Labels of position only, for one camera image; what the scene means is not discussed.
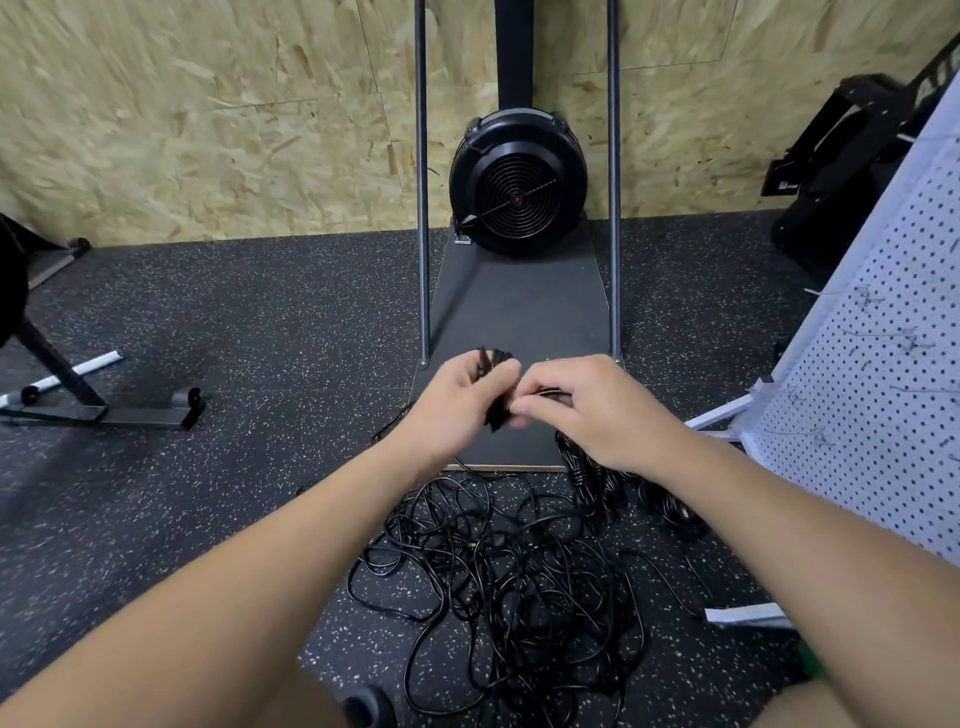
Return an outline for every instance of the green object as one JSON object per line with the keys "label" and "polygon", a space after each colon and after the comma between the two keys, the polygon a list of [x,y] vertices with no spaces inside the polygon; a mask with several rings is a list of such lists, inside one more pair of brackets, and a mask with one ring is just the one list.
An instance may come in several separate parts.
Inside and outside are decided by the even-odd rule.
{"label": "green object", "polygon": [[803,640],[800,640],[800,644],[798,644],[797,647],[800,649],[800,659],[804,663],[804,670],[806,670],[807,676],[811,678],[825,677],[827,671],[824,670],[824,666],[820,664],[817,656],[813,654],[810,646]]}

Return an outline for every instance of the person's left arm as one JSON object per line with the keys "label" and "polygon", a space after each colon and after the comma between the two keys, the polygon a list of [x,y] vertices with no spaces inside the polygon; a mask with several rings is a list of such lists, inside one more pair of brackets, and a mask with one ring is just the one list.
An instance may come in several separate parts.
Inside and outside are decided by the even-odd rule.
{"label": "person's left arm", "polygon": [[249,723],[390,508],[516,385],[515,360],[475,381],[477,362],[447,361],[381,443],[86,635],[0,706],[0,726]]}

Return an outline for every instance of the hand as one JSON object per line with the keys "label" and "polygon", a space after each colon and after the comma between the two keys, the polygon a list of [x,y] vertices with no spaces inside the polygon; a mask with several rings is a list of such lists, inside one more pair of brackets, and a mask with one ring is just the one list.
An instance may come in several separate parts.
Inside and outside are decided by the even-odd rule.
{"label": "hand", "polygon": [[[542,389],[562,389],[572,406],[535,394]],[[534,364],[516,386],[510,411],[556,427],[601,465],[656,481],[695,439],[602,354]]]}
{"label": "hand", "polygon": [[520,379],[520,363],[508,359],[477,378],[480,352],[447,360],[417,399],[417,403],[388,436],[402,441],[428,459],[430,473],[467,447],[477,436],[493,401],[511,391]]}

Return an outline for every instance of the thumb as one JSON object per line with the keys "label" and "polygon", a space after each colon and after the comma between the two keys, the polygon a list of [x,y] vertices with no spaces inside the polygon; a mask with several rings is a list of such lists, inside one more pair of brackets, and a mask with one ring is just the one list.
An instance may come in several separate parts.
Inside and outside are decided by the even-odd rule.
{"label": "thumb", "polygon": [[493,404],[493,400],[507,392],[520,381],[520,362],[516,359],[501,361],[493,367],[490,373],[476,380],[473,384],[485,406]]}
{"label": "thumb", "polygon": [[560,404],[548,397],[527,395],[520,397],[510,404],[510,412],[515,415],[525,415],[534,420],[540,420],[552,427],[556,427],[565,435],[577,439],[576,430],[580,423],[580,415],[573,407]]}

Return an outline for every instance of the fan grille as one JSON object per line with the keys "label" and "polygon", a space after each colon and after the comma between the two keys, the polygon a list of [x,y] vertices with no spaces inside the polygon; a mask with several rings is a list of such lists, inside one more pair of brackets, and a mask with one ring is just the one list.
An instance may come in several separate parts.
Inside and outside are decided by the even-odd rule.
{"label": "fan grille", "polygon": [[477,184],[480,219],[491,232],[508,239],[519,240],[545,230],[556,218],[560,201],[556,173],[533,155],[501,157]]}

